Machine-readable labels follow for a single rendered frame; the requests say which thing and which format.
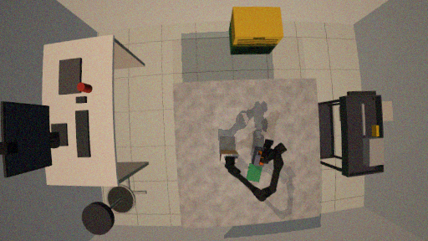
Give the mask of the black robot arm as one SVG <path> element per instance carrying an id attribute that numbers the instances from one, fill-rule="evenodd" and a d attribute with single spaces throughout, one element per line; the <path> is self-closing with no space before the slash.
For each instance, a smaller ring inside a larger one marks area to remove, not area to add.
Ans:
<path id="1" fill-rule="evenodd" d="M 267 159 L 270 162 L 273 160 L 274 170 L 270 181 L 270 186 L 264 189 L 259 189 L 253 186 L 245 177 L 240 174 L 240 171 L 235 166 L 235 157 L 226 157 L 225 168 L 235 177 L 238 178 L 246 187 L 250 189 L 252 194 L 261 202 L 265 201 L 267 197 L 273 195 L 276 192 L 278 184 L 279 173 L 283 168 L 283 159 L 281 155 L 287 151 L 287 148 L 280 142 L 274 147 L 274 149 L 267 151 Z"/>

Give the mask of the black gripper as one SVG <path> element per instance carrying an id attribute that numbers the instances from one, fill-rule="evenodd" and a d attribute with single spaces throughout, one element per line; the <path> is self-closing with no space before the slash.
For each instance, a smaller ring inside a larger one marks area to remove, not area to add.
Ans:
<path id="1" fill-rule="evenodd" d="M 273 140 L 266 139 L 265 144 L 263 145 L 263 147 L 266 147 L 266 148 L 264 148 L 264 151 L 262 151 L 261 161 L 260 161 L 261 163 L 268 164 L 268 159 L 267 159 L 268 154 L 267 153 L 269 150 L 271 150 L 270 149 L 271 145 L 273 145 Z"/>

